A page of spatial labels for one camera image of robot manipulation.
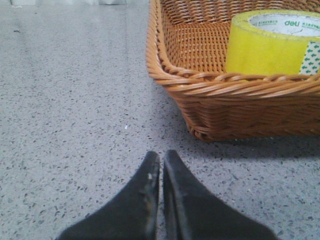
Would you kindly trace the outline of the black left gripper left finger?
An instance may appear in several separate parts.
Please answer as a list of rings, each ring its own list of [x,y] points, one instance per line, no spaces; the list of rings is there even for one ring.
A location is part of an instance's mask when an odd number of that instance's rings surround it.
[[[154,240],[160,157],[149,151],[125,187],[106,205],[66,228],[59,240]]]

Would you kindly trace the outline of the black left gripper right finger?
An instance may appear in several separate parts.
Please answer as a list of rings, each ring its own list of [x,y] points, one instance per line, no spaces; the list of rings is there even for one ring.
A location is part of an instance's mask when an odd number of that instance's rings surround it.
[[[169,240],[275,240],[266,226],[214,196],[175,150],[164,157],[163,196]]]

